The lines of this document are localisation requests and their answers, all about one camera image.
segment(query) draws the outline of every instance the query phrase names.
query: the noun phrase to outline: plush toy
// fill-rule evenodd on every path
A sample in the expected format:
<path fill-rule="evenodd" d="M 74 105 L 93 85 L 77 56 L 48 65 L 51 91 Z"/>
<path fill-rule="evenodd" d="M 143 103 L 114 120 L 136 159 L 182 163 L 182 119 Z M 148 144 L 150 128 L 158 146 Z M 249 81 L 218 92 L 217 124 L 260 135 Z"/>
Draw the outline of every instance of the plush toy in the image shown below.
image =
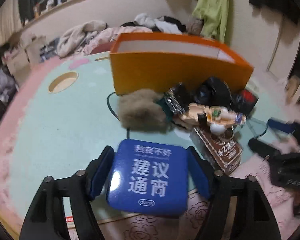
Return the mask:
<path fill-rule="evenodd" d="M 118 118 L 122 127 L 133 130 L 164 130 L 166 114 L 158 102 L 163 95 L 151 89 L 137 90 L 121 96 L 118 103 Z"/>

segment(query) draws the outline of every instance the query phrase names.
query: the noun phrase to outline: orange box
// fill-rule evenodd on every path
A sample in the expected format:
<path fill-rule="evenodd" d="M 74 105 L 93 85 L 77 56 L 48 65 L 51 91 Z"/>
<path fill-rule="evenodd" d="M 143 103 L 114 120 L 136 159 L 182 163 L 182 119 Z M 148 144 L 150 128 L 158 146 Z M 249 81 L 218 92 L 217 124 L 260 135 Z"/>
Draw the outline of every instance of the orange box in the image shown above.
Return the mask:
<path fill-rule="evenodd" d="M 244 89 L 253 67 L 218 41 L 168 33 L 122 33 L 110 51 L 117 95 L 149 88 L 165 92 L 179 82 L 195 90 L 211 76 L 232 92 Z"/>

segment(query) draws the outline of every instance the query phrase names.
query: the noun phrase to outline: white ball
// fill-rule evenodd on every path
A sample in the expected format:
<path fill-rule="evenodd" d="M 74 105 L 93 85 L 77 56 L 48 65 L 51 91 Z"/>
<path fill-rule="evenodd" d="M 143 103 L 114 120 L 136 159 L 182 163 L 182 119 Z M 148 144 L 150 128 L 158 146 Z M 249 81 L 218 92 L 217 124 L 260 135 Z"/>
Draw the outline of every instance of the white ball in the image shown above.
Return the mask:
<path fill-rule="evenodd" d="M 221 135 L 221 134 L 225 133 L 226 127 L 222 124 L 212 123 L 210 125 L 210 131 L 214 135 Z"/>

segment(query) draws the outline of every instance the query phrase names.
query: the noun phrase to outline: beige curtain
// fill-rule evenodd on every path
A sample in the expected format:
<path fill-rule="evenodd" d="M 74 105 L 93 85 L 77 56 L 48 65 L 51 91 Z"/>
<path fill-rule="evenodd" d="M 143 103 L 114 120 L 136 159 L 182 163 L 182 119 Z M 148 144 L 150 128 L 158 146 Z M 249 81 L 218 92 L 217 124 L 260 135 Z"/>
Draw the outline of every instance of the beige curtain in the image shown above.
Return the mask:
<path fill-rule="evenodd" d="M 18 0 L 5 0 L 0 8 L 0 46 L 21 28 Z"/>

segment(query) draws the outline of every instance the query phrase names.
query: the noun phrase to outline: green curtain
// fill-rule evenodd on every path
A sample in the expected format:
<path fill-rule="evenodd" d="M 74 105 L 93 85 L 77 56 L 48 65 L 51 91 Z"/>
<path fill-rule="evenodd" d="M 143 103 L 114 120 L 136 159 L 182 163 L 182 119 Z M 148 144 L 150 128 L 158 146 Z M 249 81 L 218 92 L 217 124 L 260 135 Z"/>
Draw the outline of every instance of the green curtain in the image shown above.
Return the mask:
<path fill-rule="evenodd" d="M 228 8 L 229 0 L 198 0 L 193 15 L 204 20 L 202 36 L 225 41 Z"/>

